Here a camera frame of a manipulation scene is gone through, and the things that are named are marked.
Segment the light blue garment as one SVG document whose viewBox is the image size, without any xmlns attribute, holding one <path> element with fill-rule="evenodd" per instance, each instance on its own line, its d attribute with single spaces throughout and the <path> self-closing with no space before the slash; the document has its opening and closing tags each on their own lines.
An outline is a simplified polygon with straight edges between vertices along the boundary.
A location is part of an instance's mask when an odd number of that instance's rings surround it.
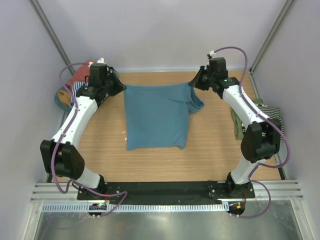
<svg viewBox="0 0 320 240">
<path fill-rule="evenodd" d="M 124 91 L 127 150 L 187 143 L 190 116 L 205 106 L 188 83 L 132 85 Z"/>
</svg>

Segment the thin striped black tank top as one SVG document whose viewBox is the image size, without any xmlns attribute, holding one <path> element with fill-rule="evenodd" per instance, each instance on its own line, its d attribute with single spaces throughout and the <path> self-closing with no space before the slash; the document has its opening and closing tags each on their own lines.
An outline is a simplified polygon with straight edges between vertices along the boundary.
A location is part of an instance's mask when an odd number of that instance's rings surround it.
<svg viewBox="0 0 320 240">
<path fill-rule="evenodd" d="M 279 129 L 283 134 L 285 134 L 282 116 L 279 107 L 268 107 L 264 104 L 258 104 L 257 107 L 266 115 L 268 115 L 271 119 L 277 119 L 280 122 Z"/>
</svg>

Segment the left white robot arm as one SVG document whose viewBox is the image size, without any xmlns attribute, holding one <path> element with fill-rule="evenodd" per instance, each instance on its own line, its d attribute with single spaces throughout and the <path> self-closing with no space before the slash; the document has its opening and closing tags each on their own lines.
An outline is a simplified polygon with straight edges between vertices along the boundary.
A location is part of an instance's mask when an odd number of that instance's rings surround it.
<svg viewBox="0 0 320 240">
<path fill-rule="evenodd" d="M 89 75 L 86 83 L 72 94 L 73 106 L 63 125 L 50 140 L 43 140 L 40 153 L 45 171 L 52 176 L 58 190 L 65 194 L 59 178 L 67 178 L 68 184 L 77 184 L 87 189 L 93 199 L 101 200 L 106 194 L 105 180 L 88 169 L 78 151 L 82 134 L 91 117 L 108 97 L 113 97 L 126 89 L 117 72 L 103 58 L 97 62 L 85 62 Z"/>
</svg>

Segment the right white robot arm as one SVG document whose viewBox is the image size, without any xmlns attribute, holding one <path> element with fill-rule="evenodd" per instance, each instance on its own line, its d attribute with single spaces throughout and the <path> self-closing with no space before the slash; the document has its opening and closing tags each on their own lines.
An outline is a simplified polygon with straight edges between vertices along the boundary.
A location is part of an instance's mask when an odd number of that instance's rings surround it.
<svg viewBox="0 0 320 240">
<path fill-rule="evenodd" d="M 225 185 L 226 194 L 237 198 L 255 170 L 279 152 L 281 123 L 253 103 L 245 93 L 241 80 L 229 76 L 225 58 L 217 57 L 214 50 L 207 57 L 208 64 L 200 66 L 189 85 L 202 91 L 213 90 L 234 110 L 244 126 L 245 133 L 240 144 L 242 157 L 229 173 L 229 183 Z"/>
</svg>

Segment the olive green folded tank top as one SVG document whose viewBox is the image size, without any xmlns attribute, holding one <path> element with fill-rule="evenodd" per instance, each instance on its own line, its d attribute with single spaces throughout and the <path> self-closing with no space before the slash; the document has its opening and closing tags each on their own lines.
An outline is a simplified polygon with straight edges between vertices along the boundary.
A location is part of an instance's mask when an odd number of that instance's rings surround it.
<svg viewBox="0 0 320 240">
<path fill-rule="evenodd" d="M 253 100 L 253 102 L 257 107 L 266 106 L 264 104 L 264 101 L 261 98 L 255 98 Z M 230 108 L 230 113 L 231 113 L 231 118 L 232 118 L 233 125 L 234 125 L 235 138 L 237 140 L 242 140 L 244 135 L 245 135 L 246 128 L 244 127 L 244 125 L 243 125 L 241 119 L 239 118 L 239 116 L 236 114 L 236 112 L 232 108 Z"/>
</svg>

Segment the coral red garment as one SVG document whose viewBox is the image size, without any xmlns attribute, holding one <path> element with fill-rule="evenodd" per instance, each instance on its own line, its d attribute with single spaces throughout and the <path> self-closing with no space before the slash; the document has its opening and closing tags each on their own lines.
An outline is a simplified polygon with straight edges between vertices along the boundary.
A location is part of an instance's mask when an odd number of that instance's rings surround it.
<svg viewBox="0 0 320 240">
<path fill-rule="evenodd" d="M 85 77 L 90 75 L 90 64 L 94 63 L 93 60 L 87 60 L 85 63 L 81 65 L 74 73 L 72 78 L 70 79 L 70 82 L 84 82 Z"/>
</svg>

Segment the white striped garment in basket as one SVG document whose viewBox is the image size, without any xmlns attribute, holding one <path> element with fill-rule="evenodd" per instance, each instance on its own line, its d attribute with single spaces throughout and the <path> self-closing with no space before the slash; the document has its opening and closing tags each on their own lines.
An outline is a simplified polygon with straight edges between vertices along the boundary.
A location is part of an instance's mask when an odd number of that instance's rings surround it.
<svg viewBox="0 0 320 240">
<path fill-rule="evenodd" d="M 78 90 L 82 87 L 82 86 L 88 86 L 88 83 L 87 82 L 84 82 L 84 81 L 75 81 L 72 85 L 72 97 L 70 99 L 70 104 L 69 104 L 69 108 L 71 109 L 74 105 L 74 100 L 76 99 L 77 97 L 77 92 Z"/>
</svg>

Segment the mustard brown garment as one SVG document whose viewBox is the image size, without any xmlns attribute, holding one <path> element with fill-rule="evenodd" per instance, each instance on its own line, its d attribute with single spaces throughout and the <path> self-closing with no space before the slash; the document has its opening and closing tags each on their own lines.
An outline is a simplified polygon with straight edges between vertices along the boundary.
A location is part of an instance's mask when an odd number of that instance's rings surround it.
<svg viewBox="0 0 320 240">
<path fill-rule="evenodd" d="M 64 107 L 69 108 L 71 97 L 72 97 L 71 94 L 65 90 L 59 90 L 57 92 L 57 98 Z"/>
</svg>

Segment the teal laundry basket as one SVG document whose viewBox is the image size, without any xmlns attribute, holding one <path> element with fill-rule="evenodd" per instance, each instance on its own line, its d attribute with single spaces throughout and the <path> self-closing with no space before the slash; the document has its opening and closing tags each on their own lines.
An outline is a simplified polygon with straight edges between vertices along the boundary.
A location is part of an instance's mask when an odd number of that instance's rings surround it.
<svg viewBox="0 0 320 240">
<path fill-rule="evenodd" d="M 70 113 L 74 106 L 80 106 L 81 97 L 100 107 L 108 97 L 126 89 L 115 69 L 106 63 L 86 61 L 73 63 L 71 66 L 80 68 L 69 82 L 62 84 L 54 97 L 55 103 L 66 113 Z"/>
</svg>

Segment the aluminium frame rail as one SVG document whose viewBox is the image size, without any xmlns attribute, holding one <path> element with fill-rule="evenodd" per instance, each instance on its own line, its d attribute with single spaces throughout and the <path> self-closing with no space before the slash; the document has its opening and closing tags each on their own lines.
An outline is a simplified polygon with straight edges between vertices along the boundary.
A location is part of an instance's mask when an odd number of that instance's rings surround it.
<svg viewBox="0 0 320 240">
<path fill-rule="evenodd" d="M 32 203 L 104 202 L 116 204 L 127 192 L 126 205 L 206 205 L 222 201 L 244 200 L 294 200 L 302 199 L 299 184 L 295 180 L 266 180 L 250 183 L 238 193 L 229 193 L 223 181 L 185 182 L 109 182 L 103 196 L 85 189 L 70 187 L 68 193 L 58 191 L 54 183 L 38 183 L 31 195 Z"/>
</svg>

